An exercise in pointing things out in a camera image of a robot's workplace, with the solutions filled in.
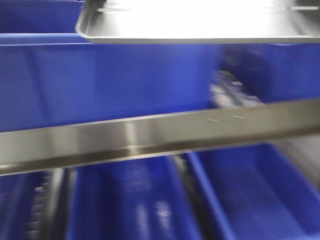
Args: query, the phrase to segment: blue bin wall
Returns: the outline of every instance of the blue bin wall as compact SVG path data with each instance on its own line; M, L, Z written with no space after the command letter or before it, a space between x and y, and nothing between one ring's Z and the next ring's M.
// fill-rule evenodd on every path
M77 168L67 240L200 240L169 156Z
M230 44L223 68L265 103L320 97L320 44Z
M273 146L186 157L218 239L319 239L320 196Z
M0 1L8 13L17 13L6 14L6 21L23 15L28 6L28 13L40 11L55 22L69 23L78 17L83 4L20 2L11 6ZM33 28L26 24L15 30L21 22L13 20L6 31L14 34L0 34L4 86L0 89L4 112L0 132L211 106L209 84L219 64L219 45L97 45L76 33L65 33L74 31L68 25L39 22ZM32 34L16 33L28 31Z
M35 188L41 184L42 177L42 172L0 177L1 240L27 239Z
M82 1L0 0L0 33L75 33Z

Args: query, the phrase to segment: plastic bin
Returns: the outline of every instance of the plastic bin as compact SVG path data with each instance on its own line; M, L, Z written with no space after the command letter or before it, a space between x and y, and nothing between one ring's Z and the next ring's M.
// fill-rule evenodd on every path
M0 177L0 239L25 240L31 217L35 188L43 173L25 173Z
M320 239L319 193L272 145L186 158L217 239Z
M265 103L320 97L320 44L231 44L223 65Z
M88 43L82 4L0 0L0 132L210 107L219 45Z
M170 156L77 168L67 240L200 240Z

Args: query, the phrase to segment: metal rack bar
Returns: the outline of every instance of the metal rack bar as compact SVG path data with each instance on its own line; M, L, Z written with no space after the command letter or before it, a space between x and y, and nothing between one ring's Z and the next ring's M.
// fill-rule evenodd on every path
M320 133L320 98L0 133L0 174Z
M320 43L319 0L86 0L93 43Z

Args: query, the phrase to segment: blue storage tote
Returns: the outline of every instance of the blue storage tote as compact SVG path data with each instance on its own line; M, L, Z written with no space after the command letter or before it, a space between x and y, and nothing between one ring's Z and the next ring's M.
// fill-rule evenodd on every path
M0 0L0 132L211 106L219 45L88 43L82 4Z
M200 240L172 157L77 168L67 240Z
M223 68L265 103L320 97L320 44L231 44Z
M43 172L0 176L0 239L27 239L36 187Z
M319 193L272 145L185 156L217 239L320 239Z

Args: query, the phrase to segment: stainless steel shelf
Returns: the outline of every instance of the stainless steel shelf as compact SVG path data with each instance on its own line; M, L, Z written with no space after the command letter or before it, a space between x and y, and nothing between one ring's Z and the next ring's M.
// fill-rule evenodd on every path
M86 0L93 43L320 43L319 0Z
M320 133L320 98L0 133L0 175Z

